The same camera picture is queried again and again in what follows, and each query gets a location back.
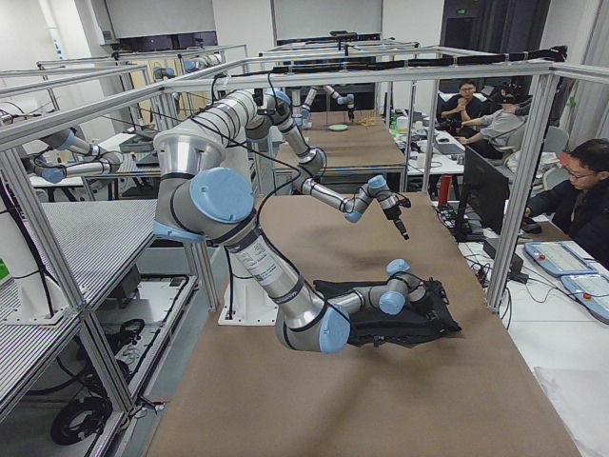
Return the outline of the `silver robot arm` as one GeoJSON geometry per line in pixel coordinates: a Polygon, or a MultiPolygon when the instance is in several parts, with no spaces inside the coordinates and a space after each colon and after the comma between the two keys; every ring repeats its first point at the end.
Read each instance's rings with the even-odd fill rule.
{"type": "Polygon", "coordinates": [[[442,283],[392,261],[386,280],[359,283],[327,297],[272,246],[257,220],[252,189],[223,166],[218,130],[203,126],[158,134],[161,184],[153,230],[160,238],[225,248],[275,305],[275,331],[287,348],[336,353],[346,345],[411,347],[460,330],[442,283]]]}
{"type": "MultiPolygon", "coordinates": [[[[401,205],[408,205],[407,199],[399,199],[391,192],[381,175],[361,186],[350,200],[323,187],[315,176],[326,165],[325,152],[305,141],[288,113],[289,99],[284,93],[272,89],[264,100],[266,108],[262,109],[256,105],[252,93],[237,90],[191,117],[195,131],[203,135],[195,149],[203,152],[217,146],[224,153],[226,148],[239,145],[239,134],[256,142],[276,126],[298,158],[289,185],[337,209],[351,223],[358,222],[369,204],[376,200],[385,217],[394,223],[404,239],[408,238],[401,219],[401,205]]],[[[233,169],[200,170],[174,192],[172,207],[188,217],[190,232],[203,234],[216,245],[236,246],[256,236],[266,238],[258,210],[254,208],[251,185],[233,169]]]]}

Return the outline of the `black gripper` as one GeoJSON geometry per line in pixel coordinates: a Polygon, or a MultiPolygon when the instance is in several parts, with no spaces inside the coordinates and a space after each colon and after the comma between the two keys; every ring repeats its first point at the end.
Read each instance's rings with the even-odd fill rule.
{"type": "Polygon", "coordinates": [[[418,301],[418,313],[423,317],[449,317],[448,299],[441,281],[423,280],[423,296],[418,301]]]}
{"type": "Polygon", "coordinates": [[[385,210],[385,217],[392,221],[396,229],[400,232],[404,240],[409,239],[409,235],[403,221],[401,219],[401,209],[400,206],[392,206],[385,210]]]}

